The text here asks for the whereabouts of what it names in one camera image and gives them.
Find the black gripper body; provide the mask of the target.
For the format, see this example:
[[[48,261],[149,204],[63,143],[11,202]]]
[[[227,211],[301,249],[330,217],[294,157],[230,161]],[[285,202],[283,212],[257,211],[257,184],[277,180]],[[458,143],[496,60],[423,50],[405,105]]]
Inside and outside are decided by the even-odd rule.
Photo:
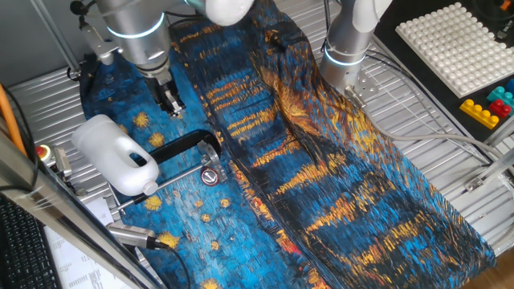
[[[156,78],[145,78],[145,83],[156,103],[175,101],[176,84],[173,79],[160,84]]]

